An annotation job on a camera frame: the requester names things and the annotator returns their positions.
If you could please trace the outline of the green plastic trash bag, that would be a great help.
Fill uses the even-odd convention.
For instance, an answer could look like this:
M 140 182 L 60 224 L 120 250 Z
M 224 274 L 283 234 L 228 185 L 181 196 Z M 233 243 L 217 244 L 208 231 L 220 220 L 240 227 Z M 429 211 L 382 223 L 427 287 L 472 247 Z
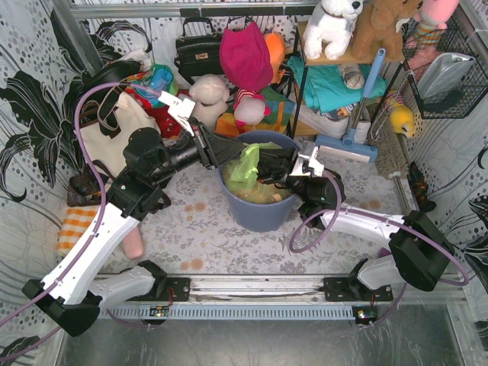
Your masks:
M 281 147 L 276 143 L 245 143 L 245 149 L 223 167 L 223 183 L 238 198 L 253 204 L 274 204 L 288 199 L 292 193 L 258 182 L 260 153 L 276 153 Z

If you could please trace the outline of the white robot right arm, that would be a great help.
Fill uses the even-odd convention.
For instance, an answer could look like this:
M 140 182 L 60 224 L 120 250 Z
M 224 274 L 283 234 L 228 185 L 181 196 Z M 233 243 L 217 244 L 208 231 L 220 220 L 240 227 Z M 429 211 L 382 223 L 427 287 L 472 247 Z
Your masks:
M 454 250 L 435 224 L 422 212 L 407 215 L 374 213 L 349 207 L 340 175 L 326 169 L 316 158 L 315 146 L 266 149 L 259 154 L 258 181 L 297 195 L 305 226 L 375 242 L 385 253 L 376 259 L 362 259 L 338 284 L 325 284 L 331 301 L 370 300 L 379 290 L 405 282 L 430 292 L 448 267 Z

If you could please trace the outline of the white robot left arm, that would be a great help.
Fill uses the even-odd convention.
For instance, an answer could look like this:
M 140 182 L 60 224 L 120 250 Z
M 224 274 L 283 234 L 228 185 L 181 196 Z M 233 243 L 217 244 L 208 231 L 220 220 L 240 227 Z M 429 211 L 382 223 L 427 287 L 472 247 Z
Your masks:
M 135 130 L 123 151 L 126 166 L 103 195 L 88 229 L 48 275 L 29 280 L 23 293 L 73 337 L 86 332 L 100 312 L 119 303 L 169 295 L 167 273 L 149 260 L 107 280 L 96 276 L 115 247 L 149 213 L 170 206 L 163 189 L 175 173 L 197 162 L 207 169 L 219 168 L 244 148 L 195 119 L 171 146 L 153 128 Z

